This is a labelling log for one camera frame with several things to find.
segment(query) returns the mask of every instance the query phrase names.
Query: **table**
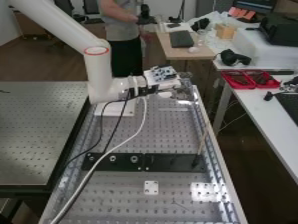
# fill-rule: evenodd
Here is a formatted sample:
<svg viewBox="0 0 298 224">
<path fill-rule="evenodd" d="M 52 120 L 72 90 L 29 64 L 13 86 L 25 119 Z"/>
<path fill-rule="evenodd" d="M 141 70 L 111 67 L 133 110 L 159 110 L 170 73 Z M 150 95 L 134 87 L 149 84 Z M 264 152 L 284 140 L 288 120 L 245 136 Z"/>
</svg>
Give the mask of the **table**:
<svg viewBox="0 0 298 224">
<path fill-rule="evenodd" d="M 274 78 L 284 82 L 291 80 L 294 75 L 274 76 Z M 278 89 L 235 90 L 225 82 L 213 129 L 215 134 L 218 134 L 229 99 L 231 94 L 234 94 L 298 184 L 298 126 L 287 115 L 278 100 L 275 98 L 268 102 L 263 100 L 267 91 L 272 93 L 280 92 Z"/>
<path fill-rule="evenodd" d="M 173 100 L 157 96 L 147 99 L 147 118 L 143 129 L 134 140 L 118 149 L 125 153 L 195 153 L 199 136 L 207 123 L 207 115 L 197 88 L 185 83 L 191 100 Z M 122 118 L 113 146 L 122 142 L 138 128 L 142 117 L 138 104 L 135 116 Z M 104 130 L 110 133 L 117 118 L 105 117 Z M 73 148 L 73 155 L 89 148 L 98 138 L 100 119 L 88 114 Z M 109 135 L 93 149 L 101 152 Z M 203 150 L 206 173 L 157 172 L 96 172 L 82 191 L 64 223 L 151 224 L 174 222 L 239 222 L 246 218 L 233 187 L 229 171 L 209 126 Z M 69 165 L 52 193 L 40 224 L 61 209 L 85 171 L 81 171 L 82 157 Z M 143 181 L 159 183 L 158 197 L 143 194 Z"/>
<path fill-rule="evenodd" d="M 0 90 L 0 194 L 45 193 L 84 118 L 86 84 L 1 82 Z"/>
<path fill-rule="evenodd" d="M 195 33 L 190 33 L 190 35 L 194 40 L 194 46 L 197 46 L 198 36 Z M 203 60 L 213 59 L 215 56 L 215 54 L 205 44 L 199 46 L 199 52 L 189 53 L 187 48 L 171 48 L 169 33 L 157 32 L 157 37 L 161 43 L 162 50 L 165 52 L 166 60 Z"/>
</svg>

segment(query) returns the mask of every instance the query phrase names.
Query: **perforated metal table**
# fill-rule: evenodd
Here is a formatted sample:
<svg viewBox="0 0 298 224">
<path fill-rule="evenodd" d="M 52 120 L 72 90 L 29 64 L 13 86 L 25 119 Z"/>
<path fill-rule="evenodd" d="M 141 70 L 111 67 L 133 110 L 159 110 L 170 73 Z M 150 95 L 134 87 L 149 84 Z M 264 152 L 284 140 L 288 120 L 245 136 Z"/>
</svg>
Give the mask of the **perforated metal table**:
<svg viewBox="0 0 298 224">
<path fill-rule="evenodd" d="M 49 184 L 86 97 L 85 82 L 0 83 L 0 191 Z"/>
<path fill-rule="evenodd" d="M 190 100 L 181 101 L 150 96 L 143 129 L 118 152 L 195 153 L 207 123 L 197 89 L 189 81 Z M 142 117 L 142 102 L 135 116 L 122 118 L 110 147 L 134 132 Z M 104 139 L 93 152 L 101 152 L 117 118 L 104 118 Z M 88 149 L 98 138 L 98 118 L 88 115 L 73 155 Z M 246 218 L 234 191 L 215 137 L 209 127 L 203 149 L 205 173 L 101 172 L 97 171 L 81 193 L 62 224 L 170 224 L 241 223 Z M 48 224 L 60 211 L 84 178 L 81 157 L 62 175 L 45 208 L 40 224 Z M 158 195 L 143 194 L 143 182 L 158 181 Z"/>
</svg>

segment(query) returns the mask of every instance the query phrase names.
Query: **white desk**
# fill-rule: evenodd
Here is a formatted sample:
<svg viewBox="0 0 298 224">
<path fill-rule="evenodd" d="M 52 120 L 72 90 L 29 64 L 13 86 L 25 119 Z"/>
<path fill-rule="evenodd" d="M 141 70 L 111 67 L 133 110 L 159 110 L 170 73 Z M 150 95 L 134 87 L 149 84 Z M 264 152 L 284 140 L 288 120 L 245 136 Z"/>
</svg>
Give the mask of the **white desk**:
<svg viewBox="0 0 298 224">
<path fill-rule="evenodd" d="M 274 78 L 284 82 L 292 79 L 294 75 Z M 263 100 L 267 91 L 280 92 L 278 89 L 235 90 L 225 83 L 213 129 L 217 134 L 233 93 L 298 184 L 298 126 L 275 97 L 268 102 Z"/>
</svg>

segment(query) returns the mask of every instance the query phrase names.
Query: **white cable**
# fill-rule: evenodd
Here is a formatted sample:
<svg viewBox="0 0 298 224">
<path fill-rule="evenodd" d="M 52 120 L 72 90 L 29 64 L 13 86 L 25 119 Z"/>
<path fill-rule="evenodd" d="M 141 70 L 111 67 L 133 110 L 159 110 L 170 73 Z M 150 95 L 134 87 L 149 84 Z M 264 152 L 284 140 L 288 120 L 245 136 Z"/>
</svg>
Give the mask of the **white cable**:
<svg viewBox="0 0 298 224">
<path fill-rule="evenodd" d="M 114 148 L 111 148 L 111 149 L 110 149 L 110 150 L 101 156 L 101 158 L 97 160 L 97 162 L 94 163 L 94 165 L 93 165 L 93 167 L 90 168 L 89 172 L 86 173 L 86 175 L 85 175 L 85 177 L 84 177 L 84 179 L 82 179 L 82 181 L 81 181 L 81 183 L 80 183 L 80 185 L 78 185 L 78 187 L 77 187 L 77 189 L 76 189 L 76 191 L 74 191 L 74 193 L 73 193 L 73 195 L 72 195 L 72 197 L 69 198 L 66 204 L 64 205 L 61 211 L 60 211 L 58 214 L 56 215 L 56 217 L 54 217 L 53 221 L 50 222 L 50 224 L 57 224 L 57 222 L 60 221 L 60 218 L 62 217 L 64 212 L 68 210 L 68 207 L 70 206 L 70 204 L 73 203 L 73 201 L 74 201 L 76 198 L 78 197 L 78 195 L 80 195 L 80 191 L 82 190 L 84 185 L 86 184 L 86 182 L 88 182 L 88 180 L 89 180 L 89 178 L 90 178 L 90 176 L 92 176 L 92 174 L 93 174 L 93 172 L 94 172 L 94 169 L 96 169 L 97 165 L 100 164 L 100 162 L 102 161 L 102 159 L 104 159 L 104 158 L 105 158 L 105 157 L 106 157 L 106 156 L 108 156 L 108 155 L 109 155 L 117 148 L 119 148 L 123 144 L 126 144 L 126 142 L 129 142 L 129 141 L 138 135 L 138 133 L 141 132 L 142 127 L 143 127 L 143 124 L 145 124 L 145 120 L 146 120 L 146 108 L 147 108 L 147 105 L 146 105 L 146 99 L 145 99 L 143 97 L 142 97 L 141 99 L 142 99 L 142 101 L 143 101 L 143 115 L 142 115 L 142 123 L 141 123 L 141 125 L 139 125 L 139 128 L 138 128 L 135 134 L 134 134 L 131 137 L 129 137 L 122 143 L 119 143 Z"/>
<path fill-rule="evenodd" d="M 231 124 L 234 123 L 237 120 L 239 120 L 243 116 L 246 115 L 246 113 L 243 113 L 239 117 L 237 117 L 231 122 L 229 122 L 225 127 L 219 130 L 219 132 Z"/>
</svg>

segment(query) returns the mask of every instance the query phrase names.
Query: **cable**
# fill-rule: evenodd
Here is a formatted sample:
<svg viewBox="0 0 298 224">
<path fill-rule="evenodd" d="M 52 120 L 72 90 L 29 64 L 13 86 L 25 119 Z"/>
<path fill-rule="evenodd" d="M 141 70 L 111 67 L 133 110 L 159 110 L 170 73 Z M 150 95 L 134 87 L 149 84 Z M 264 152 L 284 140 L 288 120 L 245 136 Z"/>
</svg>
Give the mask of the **cable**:
<svg viewBox="0 0 298 224">
<path fill-rule="evenodd" d="M 227 108 L 226 108 L 226 111 L 227 111 L 235 104 L 238 104 L 238 103 L 239 103 L 239 101 L 234 101 L 234 102 L 231 102 L 231 103 L 229 104 Z"/>
<path fill-rule="evenodd" d="M 73 162 L 73 160 L 76 160 L 80 156 L 82 156 L 84 154 L 86 154 L 92 149 L 94 149 L 96 148 L 96 146 L 100 144 L 100 142 L 101 142 L 101 139 L 102 139 L 102 124 L 104 124 L 104 112 L 105 112 L 105 109 L 106 109 L 106 107 L 108 107 L 108 105 L 109 104 L 111 104 L 111 103 L 118 103 L 118 102 L 125 102 L 123 100 L 118 100 L 118 101 L 110 101 L 110 102 L 108 102 L 106 104 L 105 104 L 105 106 L 104 106 L 104 108 L 102 108 L 102 111 L 101 111 L 101 115 L 100 115 L 100 138 L 98 138 L 98 140 L 97 140 L 97 142 L 96 142 L 96 144 L 89 148 L 89 149 L 86 149 L 84 152 L 81 152 L 80 154 L 77 154 L 68 162 L 66 162 L 66 164 L 64 165 L 64 169 L 62 170 L 65 170 L 65 168 L 68 167 L 68 165 Z"/>
<path fill-rule="evenodd" d="M 125 111 L 125 108 L 126 108 L 126 104 L 127 104 L 129 96 L 130 96 L 130 94 L 129 94 L 129 92 L 127 92 L 127 96 L 126 96 L 126 99 L 125 99 L 125 102 L 123 102 L 123 107 L 122 107 L 122 111 L 121 111 L 121 114 L 119 114 L 119 117 L 118 117 L 118 121 L 117 121 L 117 124 L 115 124 L 115 126 L 114 126 L 114 130 L 113 130 L 113 132 L 111 132 L 111 135 L 110 135 L 110 137 L 109 137 L 108 143 L 106 143 L 106 145 L 105 145 L 105 149 L 104 149 L 104 151 L 102 151 L 102 154 L 105 154 L 105 152 L 106 152 L 106 149 L 108 149 L 108 147 L 109 147 L 110 141 L 111 141 L 111 139 L 113 139 L 113 137 L 114 137 L 114 133 L 115 133 L 115 131 L 117 131 L 117 129 L 118 129 L 118 124 L 119 124 L 121 119 L 122 119 L 122 116 L 123 116 L 123 111 Z"/>
<path fill-rule="evenodd" d="M 102 161 L 102 159 L 104 159 L 104 158 L 105 158 L 105 157 L 106 157 L 106 156 L 108 156 L 108 155 L 109 155 L 117 148 L 119 148 L 123 144 L 126 144 L 126 142 L 129 142 L 129 141 L 138 135 L 138 133 L 141 132 L 142 127 L 143 127 L 143 124 L 145 124 L 145 120 L 146 120 L 146 110 L 147 110 L 147 109 L 146 109 L 146 108 L 147 108 L 147 105 L 146 105 L 146 99 L 145 99 L 145 98 L 141 98 L 141 99 L 142 99 L 142 101 L 143 101 L 143 116 L 142 116 L 142 122 L 141 122 L 141 125 L 139 125 L 139 128 L 138 128 L 135 134 L 134 134 L 130 138 L 127 138 L 122 143 L 119 143 L 114 148 L 111 148 L 111 149 L 110 149 L 110 150 L 101 156 L 101 158 L 97 160 L 97 162 L 94 163 L 94 165 L 93 165 L 93 167 L 90 168 L 89 172 L 86 173 L 86 175 L 85 175 L 85 177 L 84 177 L 84 179 L 82 179 L 82 181 L 81 181 L 81 183 L 80 183 L 80 185 L 78 185 L 78 187 L 77 187 L 77 189 L 76 189 L 76 191 L 74 191 L 74 193 L 73 193 L 70 199 L 68 200 L 66 204 L 64 205 L 61 211 L 60 211 L 58 214 L 56 215 L 56 217 L 54 217 L 54 219 L 52 220 L 50 224 L 57 224 L 57 223 L 61 221 L 61 219 L 64 218 L 66 212 L 69 211 L 69 209 L 70 209 L 73 203 L 76 202 L 76 199 L 78 198 L 78 196 L 80 196 L 80 194 L 81 194 L 81 192 L 82 192 L 82 190 L 84 190 L 84 188 L 85 188 L 85 186 L 86 186 L 86 184 L 88 184 L 88 182 L 89 182 L 89 180 L 90 180 L 90 178 L 92 178 L 92 175 L 93 175 L 93 173 L 94 173 L 94 171 L 96 171 L 96 167 L 97 167 L 97 165 L 100 164 L 100 162 Z"/>
<path fill-rule="evenodd" d="M 231 122 L 229 122 L 225 126 L 223 126 L 223 128 L 221 128 L 219 129 L 219 132 L 231 124 L 231 123 L 234 123 L 237 120 L 239 120 L 243 116 L 246 115 L 246 113 L 243 113 L 239 117 L 237 117 Z"/>
</svg>

